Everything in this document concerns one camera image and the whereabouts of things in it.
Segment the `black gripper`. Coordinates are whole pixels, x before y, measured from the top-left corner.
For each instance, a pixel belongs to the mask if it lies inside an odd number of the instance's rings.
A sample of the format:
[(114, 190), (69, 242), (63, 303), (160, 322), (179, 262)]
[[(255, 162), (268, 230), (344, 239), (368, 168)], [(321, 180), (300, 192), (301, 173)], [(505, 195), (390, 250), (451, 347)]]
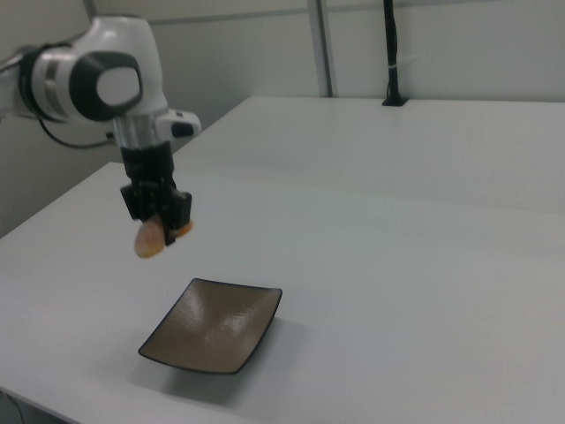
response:
[(192, 195), (176, 189), (171, 145), (165, 141), (149, 148), (120, 148), (129, 185), (120, 188), (125, 206), (134, 221), (145, 222), (154, 215), (154, 207), (141, 188), (157, 189), (168, 197), (160, 217), (165, 246), (188, 231), (191, 223)]

